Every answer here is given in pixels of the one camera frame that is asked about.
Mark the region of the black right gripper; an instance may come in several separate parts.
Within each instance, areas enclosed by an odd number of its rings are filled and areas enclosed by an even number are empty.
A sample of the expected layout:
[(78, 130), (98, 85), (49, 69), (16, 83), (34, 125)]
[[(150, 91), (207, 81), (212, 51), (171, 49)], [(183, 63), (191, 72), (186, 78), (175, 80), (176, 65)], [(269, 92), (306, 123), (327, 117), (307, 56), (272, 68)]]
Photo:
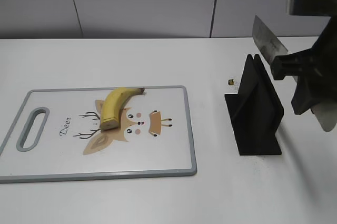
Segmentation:
[(276, 56), (271, 63), (274, 80), (298, 76), (292, 108), (300, 115), (312, 106), (336, 101), (336, 17), (328, 24), (310, 49)]

